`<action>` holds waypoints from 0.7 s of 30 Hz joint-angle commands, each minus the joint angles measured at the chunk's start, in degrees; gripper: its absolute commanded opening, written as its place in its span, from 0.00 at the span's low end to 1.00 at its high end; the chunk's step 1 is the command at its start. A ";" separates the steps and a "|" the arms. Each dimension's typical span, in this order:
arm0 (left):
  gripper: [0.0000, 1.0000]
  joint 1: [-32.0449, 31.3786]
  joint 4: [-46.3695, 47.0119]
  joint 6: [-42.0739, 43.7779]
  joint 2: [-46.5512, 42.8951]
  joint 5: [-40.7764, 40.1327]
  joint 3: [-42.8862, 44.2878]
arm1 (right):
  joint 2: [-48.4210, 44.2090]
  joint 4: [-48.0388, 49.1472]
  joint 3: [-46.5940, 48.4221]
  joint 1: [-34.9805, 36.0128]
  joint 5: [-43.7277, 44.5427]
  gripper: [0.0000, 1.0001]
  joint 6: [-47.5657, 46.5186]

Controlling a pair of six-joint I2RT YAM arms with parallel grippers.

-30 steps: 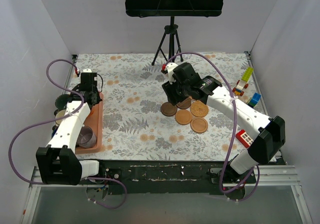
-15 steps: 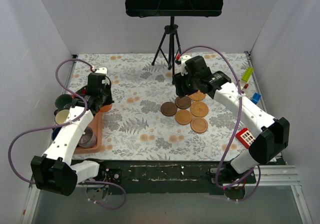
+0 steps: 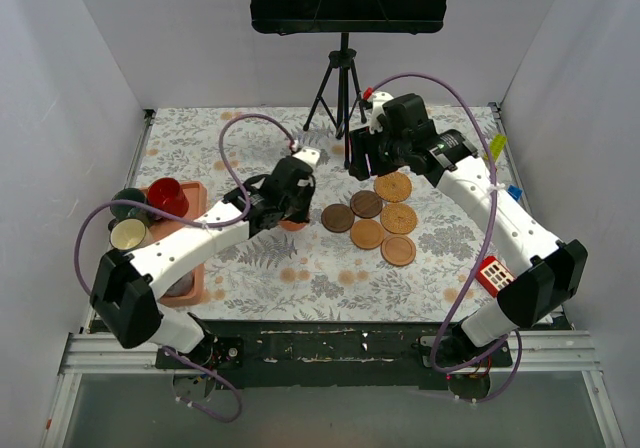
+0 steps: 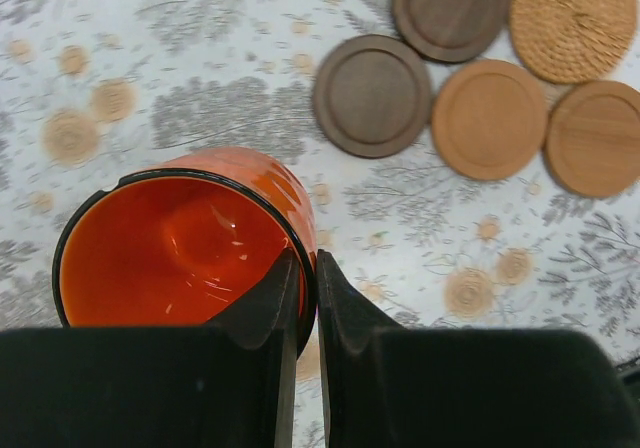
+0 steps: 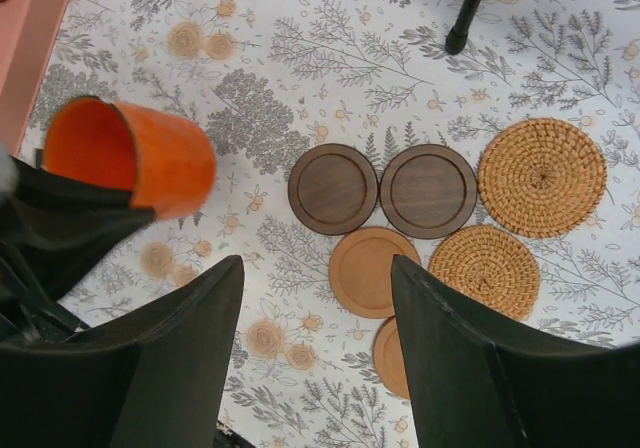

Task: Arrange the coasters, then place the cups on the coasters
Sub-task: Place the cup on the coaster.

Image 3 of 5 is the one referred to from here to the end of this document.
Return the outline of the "light wooden coaster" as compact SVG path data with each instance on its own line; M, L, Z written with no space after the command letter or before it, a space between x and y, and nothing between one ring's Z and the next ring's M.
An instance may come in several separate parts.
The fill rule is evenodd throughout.
M414 242L405 235L389 235L381 244L383 259L393 266L407 266L415 260Z
M353 224L350 238L354 245L363 250L372 250L381 245L385 238L382 225L373 219L361 219Z

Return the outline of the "orange cup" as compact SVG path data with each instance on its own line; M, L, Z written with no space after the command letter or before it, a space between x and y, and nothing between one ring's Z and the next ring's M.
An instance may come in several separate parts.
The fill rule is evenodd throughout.
M297 232L308 226L307 221L294 222L291 220L281 220L279 226L288 232Z

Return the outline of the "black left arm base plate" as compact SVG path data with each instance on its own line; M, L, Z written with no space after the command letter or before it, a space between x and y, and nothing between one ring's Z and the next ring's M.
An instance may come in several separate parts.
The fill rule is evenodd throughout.
M206 337L192 352L180 353L179 356L207 369L226 370L242 366L244 351L245 343L241 337L213 336ZM187 369L189 365L185 365L175 357L166 354L159 346L155 367L159 369Z

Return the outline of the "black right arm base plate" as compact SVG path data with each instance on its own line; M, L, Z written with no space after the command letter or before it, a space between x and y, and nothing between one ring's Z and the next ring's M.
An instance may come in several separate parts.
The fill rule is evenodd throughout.
M434 350L435 337L422 336L418 339L415 348L421 357L422 364L426 368L432 368L431 354L435 353L435 362L443 369L463 365L465 368L487 366L489 362L499 367L509 367L512 363L510 347L503 340L490 354L484 353L495 345L495 342L482 347L475 347L472 343L459 343L453 337L444 337L437 350Z

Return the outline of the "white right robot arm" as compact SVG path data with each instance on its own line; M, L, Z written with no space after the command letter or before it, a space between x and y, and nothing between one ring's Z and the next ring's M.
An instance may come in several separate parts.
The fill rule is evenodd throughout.
M477 148L459 131L439 133L416 94L369 95L367 127L350 133L349 173L363 181L407 167L453 200L483 229L514 279L496 300L454 329L452 351L475 365L489 344L515 328L529 328L576 295L588 253L561 241L490 180Z

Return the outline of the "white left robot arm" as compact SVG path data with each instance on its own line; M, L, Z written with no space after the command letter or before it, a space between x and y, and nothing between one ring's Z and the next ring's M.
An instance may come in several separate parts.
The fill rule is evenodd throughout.
M193 368L212 358L215 337L196 316L161 304L168 290L220 251L282 220L305 223L320 153L304 147L263 178L229 192L200 218L146 247L100 259L90 302L126 349L145 342L169 347Z

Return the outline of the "dark walnut coaster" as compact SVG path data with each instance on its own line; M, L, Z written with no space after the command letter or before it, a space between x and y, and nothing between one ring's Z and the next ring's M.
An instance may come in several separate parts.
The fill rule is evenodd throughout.
M351 229L355 215L345 204L331 204L321 214L322 225L332 233L344 233Z
M382 198L370 190L358 191L350 199L351 210L363 219L375 218L381 213L383 206Z

